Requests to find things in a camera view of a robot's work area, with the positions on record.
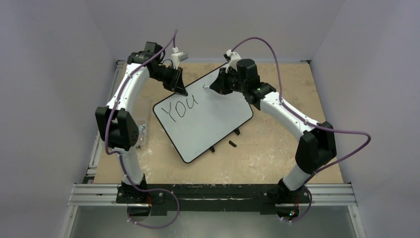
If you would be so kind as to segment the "white whiteboard black frame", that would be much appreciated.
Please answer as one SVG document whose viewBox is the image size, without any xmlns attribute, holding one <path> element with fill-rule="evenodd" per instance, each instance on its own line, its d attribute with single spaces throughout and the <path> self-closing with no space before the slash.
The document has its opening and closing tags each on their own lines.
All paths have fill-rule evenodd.
<svg viewBox="0 0 420 238">
<path fill-rule="evenodd" d="M 219 68 L 186 86 L 188 96 L 171 94 L 153 106 L 153 113 L 184 163 L 191 163 L 249 121 L 254 113 L 243 95 L 220 95 L 211 85 Z"/>
</svg>

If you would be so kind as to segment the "black marker cap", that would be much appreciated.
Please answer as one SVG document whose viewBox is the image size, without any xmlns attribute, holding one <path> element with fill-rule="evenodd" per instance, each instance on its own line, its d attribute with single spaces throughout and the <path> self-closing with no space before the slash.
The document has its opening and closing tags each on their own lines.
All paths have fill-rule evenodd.
<svg viewBox="0 0 420 238">
<path fill-rule="evenodd" d="M 229 140 L 229 141 L 228 141 L 228 143 L 229 143 L 231 146 L 233 146 L 233 147 L 237 147 L 237 145 L 236 145 L 233 141 L 231 141 L 231 140 Z"/>
</svg>

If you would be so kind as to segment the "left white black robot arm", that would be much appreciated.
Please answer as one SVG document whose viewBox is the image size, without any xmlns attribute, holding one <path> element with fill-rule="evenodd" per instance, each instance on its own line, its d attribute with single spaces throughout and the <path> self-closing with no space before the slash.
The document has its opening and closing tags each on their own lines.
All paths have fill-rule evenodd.
<svg viewBox="0 0 420 238">
<path fill-rule="evenodd" d="M 188 58 L 187 53 L 173 47 L 170 65 L 163 64 L 166 48 L 155 42 L 146 42 L 142 51 L 128 56 L 124 79 L 112 99 L 104 107 L 97 107 L 95 118 L 107 155 L 118 157 L 123 179 L 119 197 L 131 198 L 141 203 L 148 196 L 145 175 L 142 172 L 135 145 L 139 128 L 131 112 L 145 82 L 152 78 L 162 83 L 164 89 L 178 95 L 188 93 L 182 81 L 179 64 Z"/>
</svg>

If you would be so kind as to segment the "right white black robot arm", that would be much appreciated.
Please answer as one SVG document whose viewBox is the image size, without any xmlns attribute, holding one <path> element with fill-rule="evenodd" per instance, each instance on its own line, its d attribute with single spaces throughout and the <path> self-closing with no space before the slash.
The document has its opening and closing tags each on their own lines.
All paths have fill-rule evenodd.
<svg viewBox="0 0 420 238">
<path fill-rule="evenodd" d="M 260 80 L 252 59 L 239 60 L 236 67 L 222 67 L 209 89 L 220 95 L 241 93 L 247 103 L 273 117 L 297 139 L 295 165 L 278 183 L 277 197 L 281 200 L 295 198 L 306 180 L 336 157 L 333 126 L 296 111 L 274 87 Z"/>
</svg>

